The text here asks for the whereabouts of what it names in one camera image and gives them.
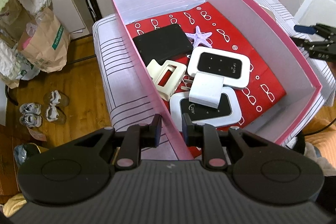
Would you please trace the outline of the brown paper shopping bag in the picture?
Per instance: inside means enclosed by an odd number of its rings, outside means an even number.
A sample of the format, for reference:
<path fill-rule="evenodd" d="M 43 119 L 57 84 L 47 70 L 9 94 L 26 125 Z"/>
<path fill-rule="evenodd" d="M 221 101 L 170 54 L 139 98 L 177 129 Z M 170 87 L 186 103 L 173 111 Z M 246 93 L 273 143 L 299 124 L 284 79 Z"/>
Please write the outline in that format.
<path fill-rule="evenodd" d="M 70 33 L 49 8 L 26 24 L 18 51 L 33 65 L 46 73 L 63 69 L 67 63 Z"/>

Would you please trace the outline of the pink cardboard storage box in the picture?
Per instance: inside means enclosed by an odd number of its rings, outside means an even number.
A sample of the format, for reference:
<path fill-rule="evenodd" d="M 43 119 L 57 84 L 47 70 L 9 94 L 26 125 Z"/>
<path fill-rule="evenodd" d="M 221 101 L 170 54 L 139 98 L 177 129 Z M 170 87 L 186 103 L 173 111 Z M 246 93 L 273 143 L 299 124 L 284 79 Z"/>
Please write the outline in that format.
<path fill-rule="evenodd" d="M 176 148 L 185 144 L 151 82 L 126 25 L 138 19 L 194 8 L 204 2 L 212 4 L 240 31 L 284 87 L 286 96 L 249 125 L 250 131 L 281 144 L 313 106 L 322 86 L 294 42 L 254 0 L 112 0 L 125 48 L 154 113 L 162 116 L 170 143 Z M 176 154 L 180 160 L 192 158 L 188 148 Z"/>

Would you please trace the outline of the striped white tablecloth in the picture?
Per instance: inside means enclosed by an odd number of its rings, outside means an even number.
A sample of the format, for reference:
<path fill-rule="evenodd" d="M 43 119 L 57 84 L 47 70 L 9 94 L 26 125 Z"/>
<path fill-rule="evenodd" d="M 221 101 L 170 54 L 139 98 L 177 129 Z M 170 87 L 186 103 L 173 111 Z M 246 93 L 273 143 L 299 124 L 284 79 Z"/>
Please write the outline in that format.
<path fill-rule="evenodd" d="M 297 23 L 294 17 L 278 0 L 254 0 L 260 7 L 269 10 L 274 16 L 277 24 L 288 34 L 293 35 L 293 26 Z M 106 104 L 112 126 L 128 126 L 139 122 L 148 122 L 154 114 L 153 106 L 149 97 L 143 90 L 142 82 L 139 80 L 130 54 L 125 48 L 125 43 L 120 35 L 116 14 L 108 15 L 93 25 L 94 50 L 97 56 L 101 72 Z M 103 57 L 105 46 L 120 46 L 108 53 L 112 53 L 111 59 Z M 310 107 L 305 117 L 300 121 L 295 130 L 281 144 L 283 147 L 292 148 L 296 135 L 304 128 L 318 113 L 322 106 L 331 106 L 335 97 L 335 79 L 325 61 L 317 61 L 308 57 L 308 53 L 300 50 L 314 70 L 322 89 Z M 176 154 L 182 148 L 176 148 L 170 143 L 163 126 L 162 136 L 157 148 L 144 148 L 142 158 L 154 160 L 178 160 Z"/>

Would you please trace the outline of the cream plastic hair claw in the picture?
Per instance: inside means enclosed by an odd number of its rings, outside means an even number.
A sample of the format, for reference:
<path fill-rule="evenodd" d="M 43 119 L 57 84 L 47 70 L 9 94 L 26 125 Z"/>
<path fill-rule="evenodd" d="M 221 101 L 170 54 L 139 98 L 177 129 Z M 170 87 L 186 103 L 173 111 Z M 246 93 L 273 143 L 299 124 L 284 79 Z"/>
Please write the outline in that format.
<path fill-rule="evenodd" d="M 152 59 L 146 69 L 161 98 L 169 102 L 182 82 L 187 66 L 172 60 L 166 60 L 159 65 L 155 59 Z"/>

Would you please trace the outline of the white pocket router with logo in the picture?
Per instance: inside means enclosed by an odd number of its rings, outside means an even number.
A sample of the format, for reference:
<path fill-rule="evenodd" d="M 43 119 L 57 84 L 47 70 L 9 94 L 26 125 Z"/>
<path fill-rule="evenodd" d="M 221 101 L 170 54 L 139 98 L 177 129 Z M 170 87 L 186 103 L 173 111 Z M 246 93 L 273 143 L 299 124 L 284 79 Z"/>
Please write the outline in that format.
<path fill-rule="evenodd" d="M 171 119 L 178 131 L 182 131 L 182 116 L 187 113 L 194 123 L 206 123 L 216 128 L 238 123 L 242 111 L 235 91 L 229 87 L 222 88 L 218 108 L 203 106 L 189 101 L 189 92 L 175 93 L 170 98 Z"/>

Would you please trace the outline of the white pocket wifi router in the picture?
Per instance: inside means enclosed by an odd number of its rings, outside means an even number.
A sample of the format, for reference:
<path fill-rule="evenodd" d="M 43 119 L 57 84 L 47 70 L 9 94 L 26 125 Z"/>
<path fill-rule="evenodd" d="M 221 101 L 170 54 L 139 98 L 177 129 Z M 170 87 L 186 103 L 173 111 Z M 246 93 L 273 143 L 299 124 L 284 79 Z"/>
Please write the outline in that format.
<path fill-rule="evenodd" d="M 250 59 L 242 54 L 207 47 L 193 49 L 187 73 L 195 77 L 198 72 L 224 78 L 223 85 L 244 89 L 249 84 Z"/>

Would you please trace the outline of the white usb charger plug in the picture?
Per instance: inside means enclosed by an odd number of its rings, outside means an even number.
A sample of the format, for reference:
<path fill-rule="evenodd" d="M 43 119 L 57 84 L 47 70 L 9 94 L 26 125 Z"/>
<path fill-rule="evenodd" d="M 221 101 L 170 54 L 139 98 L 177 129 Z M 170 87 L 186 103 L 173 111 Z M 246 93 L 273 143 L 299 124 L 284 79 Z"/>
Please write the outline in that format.
<path fill-rule="evenodd" d="M 203 106 L 218 108 L 221 100 L 224 78 L 217 75 L 198 72 L 195 74 L 189 101 Z"/>

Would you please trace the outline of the black rectangular case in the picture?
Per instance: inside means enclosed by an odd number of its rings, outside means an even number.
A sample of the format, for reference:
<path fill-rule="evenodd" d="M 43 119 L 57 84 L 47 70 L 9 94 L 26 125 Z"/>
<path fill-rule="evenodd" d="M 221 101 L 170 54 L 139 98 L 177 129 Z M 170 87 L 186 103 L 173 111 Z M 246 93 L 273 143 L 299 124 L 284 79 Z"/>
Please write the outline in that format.
<path fill-rule="evenodd" d="M 162 65 L 166 60 L 177 60 L 193 50 L 192 43 L 178 24 L 136 36 L 133 41 L 146 67 L 152 60 Z"/>

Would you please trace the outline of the red glasses-print flat box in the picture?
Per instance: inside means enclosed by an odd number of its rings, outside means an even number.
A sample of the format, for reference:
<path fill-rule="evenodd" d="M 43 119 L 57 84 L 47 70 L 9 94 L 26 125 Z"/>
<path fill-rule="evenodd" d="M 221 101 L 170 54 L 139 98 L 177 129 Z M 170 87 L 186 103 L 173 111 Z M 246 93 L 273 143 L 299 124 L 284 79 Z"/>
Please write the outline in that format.
<path fill-rule="evenodd" d="M 184 79 L 165 102 L 177 128 L 184 113 L 220 129 L 245 127 L 286 94 L 254 47 L 209 2 L 126 28 L 147 69 L 169 61 L 186 66 Z"/>

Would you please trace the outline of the pale starfish ornament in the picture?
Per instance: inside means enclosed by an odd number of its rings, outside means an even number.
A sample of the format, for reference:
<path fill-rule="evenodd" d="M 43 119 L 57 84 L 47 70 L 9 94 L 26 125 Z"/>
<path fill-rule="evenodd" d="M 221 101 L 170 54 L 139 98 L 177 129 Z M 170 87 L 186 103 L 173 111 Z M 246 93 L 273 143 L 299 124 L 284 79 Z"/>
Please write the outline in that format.
<path fill-rule="evenodd" d="M 201 32 L 199 26 L 196 26 L 195 33 L 194 34 L 186 33 L 186 36 L 189 39 L 193 40 L 193 48 L 196 48 L 198 46 L 211 48 L 212 44 L 209 43 L 207 40 L 211 37 L 212 34 L 213 34 L 212 32 Z"/>

